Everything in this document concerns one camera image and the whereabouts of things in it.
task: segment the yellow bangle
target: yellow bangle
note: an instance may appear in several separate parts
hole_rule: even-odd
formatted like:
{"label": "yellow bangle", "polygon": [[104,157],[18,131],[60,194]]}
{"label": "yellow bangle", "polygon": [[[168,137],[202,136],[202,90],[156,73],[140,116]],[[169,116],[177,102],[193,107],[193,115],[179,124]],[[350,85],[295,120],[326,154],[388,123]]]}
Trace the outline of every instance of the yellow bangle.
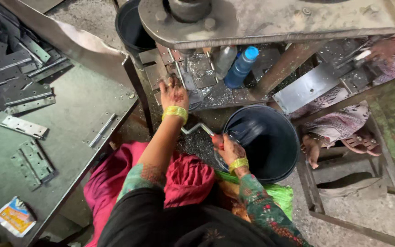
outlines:
{"label": "yellow bangle", "polygon": [[178,115],[184,119],[184,124],[187,122],[188,119],[188,112],[184,108],[176,105],[169,106],[164,113],[162,114],[162,120],[164,120],[166,115]]}
{"label": "yellow bangle", "polygon": [[235,176],[236,174],[234,173],[234,169],[239,168],[241,166],[246,166],[249,168],[249,162],[247,158],[238,158],[237,160],[234,160],[233,163],[230,165],[230,174]]}

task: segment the pink cloth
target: pink cloth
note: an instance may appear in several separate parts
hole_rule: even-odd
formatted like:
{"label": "pink cloth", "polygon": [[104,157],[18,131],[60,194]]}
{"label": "pink cloth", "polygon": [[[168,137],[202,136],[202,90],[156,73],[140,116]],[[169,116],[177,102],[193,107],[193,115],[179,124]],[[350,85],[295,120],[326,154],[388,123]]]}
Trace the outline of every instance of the pink cloth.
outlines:
{"label": "pink cloth", "polygon": [[[148,143],[123,144],[100,166],[95,168],[83,189],[93,213],[94,235],[87,247],[97,246],[100,234],[117,200],[124,179],[136,165]],[[177,207],[202,202],[214,183],[213,169],[196,155],[174,153],[167,170],[164,207]]]}

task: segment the blue water bottle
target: blue water bottle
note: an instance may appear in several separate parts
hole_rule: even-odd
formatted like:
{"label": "blue water bottle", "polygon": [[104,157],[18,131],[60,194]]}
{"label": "blue water bottle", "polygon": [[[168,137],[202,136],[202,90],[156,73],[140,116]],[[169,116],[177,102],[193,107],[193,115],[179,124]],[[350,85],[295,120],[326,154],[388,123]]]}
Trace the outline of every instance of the blue water bottle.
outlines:
{"label": "blue water bottle", "polygon": [[223,79],[225,85],[231,89],[240,88],[258,55],[259,50],[257,48],[253,46],[248,47],[234,62],[227,76]]}

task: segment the plastic bottle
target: plastic bottle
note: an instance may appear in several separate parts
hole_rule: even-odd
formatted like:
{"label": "plastic bottle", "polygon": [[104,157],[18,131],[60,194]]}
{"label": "plastic bottle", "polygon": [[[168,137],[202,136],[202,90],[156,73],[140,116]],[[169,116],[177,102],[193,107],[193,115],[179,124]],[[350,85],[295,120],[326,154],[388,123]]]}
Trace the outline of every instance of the plastic bottle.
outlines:
{"label": "plastic bottle", "polygon": [[235,45],[227,45],[220,48],[220,52],[214,61],[217,79],[223,80],[225,78],[236,56],[237,47]]}
{"label": "plastic bottle", "polygon": [[253,46],[248,47],[228,71],[224,79],[225,85],[231,89],[240,88],[258,55],[259,50],[257,48]]}

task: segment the green floral sleeve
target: green floral sleeve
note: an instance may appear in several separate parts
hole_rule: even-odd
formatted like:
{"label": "green floral sleeve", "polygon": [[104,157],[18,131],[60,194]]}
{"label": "green floral sleeve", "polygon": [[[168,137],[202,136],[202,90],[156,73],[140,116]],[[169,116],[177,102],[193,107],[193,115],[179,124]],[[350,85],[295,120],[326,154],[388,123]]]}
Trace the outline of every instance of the green floral sleeve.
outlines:
{"label": "green floral sleeve", "polygon": [[117,197],[117,201],[126,193],[137,188],[156,188],[163,190],[165,182],[165,174],[157,166],[136,164],[127,174],[123,188]]}
{"label": "green floral sleeve", "polygon": [[239,199],[251,222],[265,230],[278,246],[311,246],[254,175],[245,175],[240,180]]}

